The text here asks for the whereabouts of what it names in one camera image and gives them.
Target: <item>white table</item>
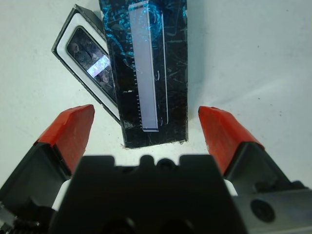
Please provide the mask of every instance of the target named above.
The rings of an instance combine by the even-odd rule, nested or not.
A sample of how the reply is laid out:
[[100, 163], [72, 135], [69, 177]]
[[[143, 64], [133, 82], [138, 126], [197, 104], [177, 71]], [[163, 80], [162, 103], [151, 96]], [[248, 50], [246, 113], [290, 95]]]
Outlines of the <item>white table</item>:
[[144, 154], [176, 163], [206, 154], [197, 110], [215, 106], [261, 141], [290, 180], [312, 187], [311, 0], [189, 0], [189, 141], [137, 150], [122, 146], [120, 126], [50, 52], [74, 3], [99, 11], [97, 0], [0, 3], [0, 186], [61, 111], [93, 104], [86, 155], [137, 165]]

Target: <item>white surface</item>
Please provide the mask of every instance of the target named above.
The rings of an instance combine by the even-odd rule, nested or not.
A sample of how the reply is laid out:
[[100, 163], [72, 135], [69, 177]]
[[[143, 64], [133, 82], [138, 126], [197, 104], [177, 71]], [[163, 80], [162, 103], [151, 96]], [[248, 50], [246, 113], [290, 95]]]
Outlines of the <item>white surface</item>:
[[106, 41], [104, 41], [103, 38], [101, 38], [101, 36], [97, 33], [97, 31], [79, 13], [76, 13], [72, 17], [70, 23], [68, 24], [57, 46], [57, 52], [59, 56], [68, 64], [68, 66], [73, 71], [75, 71], [75, 73], [82, 79], [83, 83], [85, 83], [94, 92], [94, 94], [106, 105], [106, 107], [114, 114], [114, 116], [116, 116], [119, 119], [118, 108], [115, 106], [115, 104], [100, 90], [100, 88], [89, 78], [89, 76], [82, 70], [82, 68], [79, 67], [77, 63], [74, 62], [72, 57], [70, 57], [69, 54], [67, 53], [66, 49], [67, 43], [78, 26], [82, 26], [108, 54]]
[[136, 165], [206, 153], [199, 105], [233, 115], [258, 138], [290, 180], [312, 187], [312, 1], [189, 0], [189, 142], [138, 150], [122, 146], [120, 126], [50, 52], [74, 3], [0, 3], [0, 185], [63, 110], [96, 109], [87, 155]]

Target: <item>phone screen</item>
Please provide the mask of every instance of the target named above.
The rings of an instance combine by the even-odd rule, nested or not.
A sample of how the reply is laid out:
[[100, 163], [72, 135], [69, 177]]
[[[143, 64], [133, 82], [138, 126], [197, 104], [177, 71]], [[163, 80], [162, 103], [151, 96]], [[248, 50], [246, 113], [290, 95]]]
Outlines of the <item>phone screen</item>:
[[78, 27], [74, 32], [67, 45], [67, 52], [116, 102], [109, 57], [82, 27]]

